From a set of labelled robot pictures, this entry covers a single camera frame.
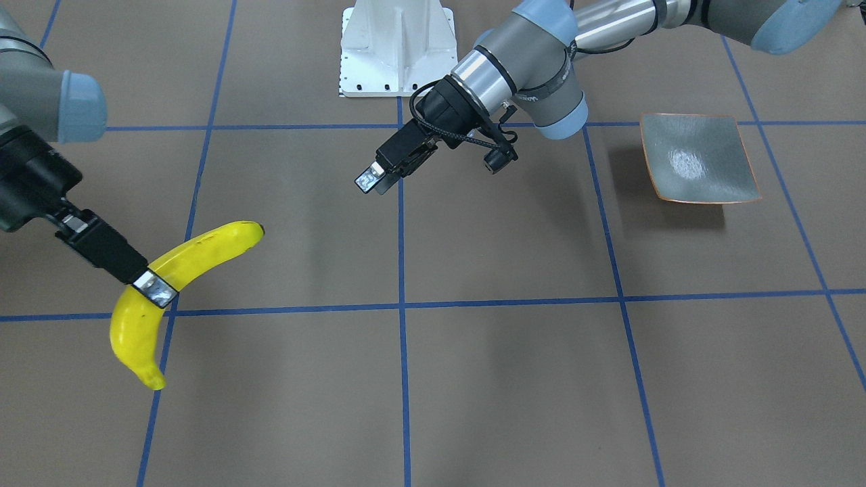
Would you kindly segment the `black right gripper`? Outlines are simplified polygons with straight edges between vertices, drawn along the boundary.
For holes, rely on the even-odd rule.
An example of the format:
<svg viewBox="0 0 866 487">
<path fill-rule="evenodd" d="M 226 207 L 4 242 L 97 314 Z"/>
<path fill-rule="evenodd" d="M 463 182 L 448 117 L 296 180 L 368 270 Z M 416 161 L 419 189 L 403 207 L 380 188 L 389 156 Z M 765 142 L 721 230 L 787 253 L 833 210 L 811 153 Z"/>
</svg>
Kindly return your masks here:
<svg viewBox="0 0 866 487">
<path fill-rule="evenodd" d="M 104 269 L 133 289 L 154 306 L 165 309 L 179 290 L 152 269 L 147 260 L 128 243 L 124 235 L 90 209 L 68 210 L 56 215 L 55 236 L 93 267 Z"/>
</svg>

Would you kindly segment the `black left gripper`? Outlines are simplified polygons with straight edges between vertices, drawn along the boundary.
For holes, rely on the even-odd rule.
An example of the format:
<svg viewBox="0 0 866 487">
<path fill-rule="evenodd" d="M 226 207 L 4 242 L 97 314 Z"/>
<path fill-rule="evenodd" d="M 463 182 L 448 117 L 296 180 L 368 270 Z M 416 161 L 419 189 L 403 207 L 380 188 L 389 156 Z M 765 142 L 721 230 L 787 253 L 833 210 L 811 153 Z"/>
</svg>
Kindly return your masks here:
<svg viewBox="0 0 866 487">
<path fill-rule="evenodd" d="M 480 108 L 452 75 L 418 87 L 409 96 L 408 107 L 411 119 L 378 148 L 376 162 L 356 177 L 355 185 L 362 193 L 376 188 L 378 194 L 386 194 L 415 172 L 440 142 L 452 150 L 464 142 L 488 145 L 470 136 L 482 124 Z"/>
</svg>

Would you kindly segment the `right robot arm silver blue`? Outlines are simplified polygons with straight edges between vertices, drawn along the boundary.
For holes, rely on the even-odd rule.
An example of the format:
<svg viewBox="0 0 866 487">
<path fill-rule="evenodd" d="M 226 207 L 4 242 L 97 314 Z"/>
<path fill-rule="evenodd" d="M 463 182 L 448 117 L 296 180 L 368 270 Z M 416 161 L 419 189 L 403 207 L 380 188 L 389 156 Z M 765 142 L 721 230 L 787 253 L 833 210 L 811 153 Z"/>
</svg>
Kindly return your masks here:
<svg viewBox="0 0 866 487">
<path fill-rule="evenodd" d="M 98 141 L 106 131 L 106 100 L 92 76 L 53 67 L 49 56 L 2 11 L 1 227 L 12 233 L 33 219 L 93 267 L 166 308 L 177 290 L 158 275 L 124 235 L 67 197 L 83 174 L 56 143 Z"/>
</svg>

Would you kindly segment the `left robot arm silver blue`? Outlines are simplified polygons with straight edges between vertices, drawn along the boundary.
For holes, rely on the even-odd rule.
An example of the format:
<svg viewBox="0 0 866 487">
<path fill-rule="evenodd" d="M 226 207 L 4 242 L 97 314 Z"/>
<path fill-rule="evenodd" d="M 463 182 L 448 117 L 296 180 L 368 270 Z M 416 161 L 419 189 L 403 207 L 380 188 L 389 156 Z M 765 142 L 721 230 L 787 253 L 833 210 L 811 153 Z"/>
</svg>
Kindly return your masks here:
<svg viewBox="0 0 866 487">
<path fill-rule="evenodd" d="M 565 139 L 587 123 L 587 98 L 575 62 L 613 53 L 656 30 L 694 25 L 753 50 L 785 55 L 816 36 L 838 1 L 597 1 L 573 9 L 563 1 L 523 1 L 482 34 L 460 60 L 425 84 L 409 86 L 411 119 L 378 148 L 355 183 L 385 194 L 429 158 L 440 142 L 488 149 L 484 162 L 499 172 L 516 160 L 516 135 L 506 121 L 518 109 L 548 139 Z"/>
</svg>

